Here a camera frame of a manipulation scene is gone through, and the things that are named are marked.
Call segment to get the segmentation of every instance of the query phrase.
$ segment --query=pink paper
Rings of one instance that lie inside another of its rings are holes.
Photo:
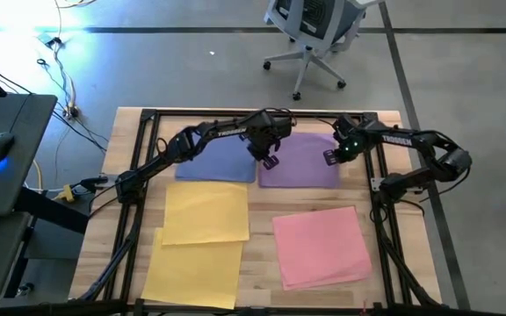
[[[354,206],[272,219],[283,288],[366,278],[372,272]]]

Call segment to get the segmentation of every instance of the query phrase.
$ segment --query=purple cloth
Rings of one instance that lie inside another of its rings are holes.
[[[199,136],[193,135],[193,139],[198,141]],[[254,183],[257,164],[248,145],[239,136],[212,140],[192,161],[177,166],[175,179]]]
[[[333,136],[323,133],[293,133],[282,139],[275,154],[280,163],[273,169],[259,167],[263,188],[337,188],[339,165],[328,166],[323,152],[336,146]]]

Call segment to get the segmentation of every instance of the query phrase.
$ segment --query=gray floor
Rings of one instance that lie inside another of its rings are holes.
[[[33,2],[32,6],[39,5],[37,11],[25,3],[3,8],[0,28],[56,26],[51,3]],[[264,26],[265,5],[264,0],[137,4],[100,0],[64,10],[62,17],[67,27],[259,27]],[[387,7],[396,28],[506,27],[506,1],[395,0]],[[26,16],[17,19],[17,10]],[[368,12],[364,26],[383,26],[377,7]],[[85,121],[105,136],[119,106],[388,109],[401,111],[408,125],[384,34],[362,34],[350,51],[330,56],[329,62],[347,79],[345,91],[336,90],[333,78],[310,68],[298,103],[290,99],[296,62],[274,63],[270,73],[261,68],[264,56],[294,48],[283,34],[64,32],[62,37],[67,46],[61,59],[76,83]],[[472,308],[506,312],[506,34],[397,34],[395,38],[421,128],[447,133],[474,158],[469,179],[443,196]],[[0,70],[37,93],[59,95],[36,64],[40,57],[51,61],[51,52],[29,34],[0,32]],[[58,78],[57,67],[51,65]],[[37,154],[47,188],[96,175],[103,162],[91,144],[69,133],[60,146],[56,168],[56,147],[64,131],[53,120]],[[33,175],[28,180],[34,185]],[[443,299],[454,305],[430,212],[426,223]],[[49,249],[52,242],[68,237],[40,233],[38,238],[50,244],[40,248]],[[69,238],[68,255],[50,256],[74,260],[33,261],[25,280],[35,281],[36,293],[1,305],[66,299],[80,246],[79,238]],[[31,256],[43,257],[34,250]]]

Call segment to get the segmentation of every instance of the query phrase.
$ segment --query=white office chair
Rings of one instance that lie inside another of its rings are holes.
[[[303,49],[266,57],[263,68],[271,69],[271,61],[302,60],[294,87],[294,100],[301,99],[300,85],[311,61],[337,78],[339,89],[344,88],[346,82],[343,77],[323,58],[329,51],[347,50],[357,37],[366,8],[382,1],[384,0],[270,0],[264,22],[276,25],[290,37],[290,41],[298,41]]]

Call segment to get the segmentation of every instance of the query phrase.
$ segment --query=yellow paper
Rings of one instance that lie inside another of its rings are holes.
[[[248,241],[247,184],[181,182],[167,187],[163,245]]]
[[[157,228],[141,297],[233,309],[242,249],[240,241],[164,246]]]

